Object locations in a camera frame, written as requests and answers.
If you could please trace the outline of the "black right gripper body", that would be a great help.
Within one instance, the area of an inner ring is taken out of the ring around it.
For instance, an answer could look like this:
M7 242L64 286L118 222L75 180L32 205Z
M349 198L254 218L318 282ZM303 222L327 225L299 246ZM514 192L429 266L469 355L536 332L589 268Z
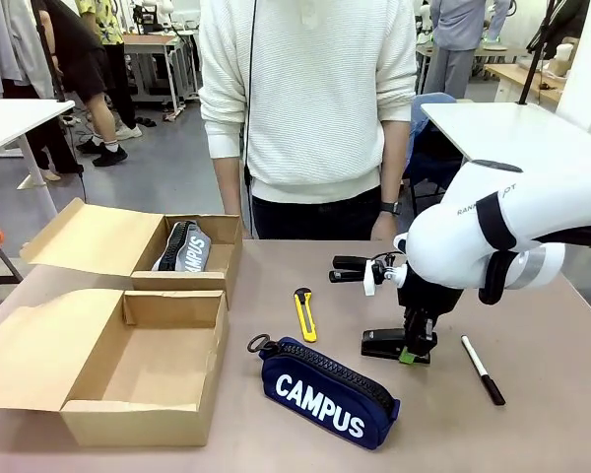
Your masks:
M432 318L434 323L457 305L463 291L424 280L412 268L407 269L405 282L398 292L398 303L419 310L419 317Z

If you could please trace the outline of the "person left hand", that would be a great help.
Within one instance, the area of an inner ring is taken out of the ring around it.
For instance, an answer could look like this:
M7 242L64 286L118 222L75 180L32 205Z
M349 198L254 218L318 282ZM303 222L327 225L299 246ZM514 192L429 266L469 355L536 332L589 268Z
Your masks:
M388 212L380 212L371 229L370 239L391 242L397 234L397 216Z

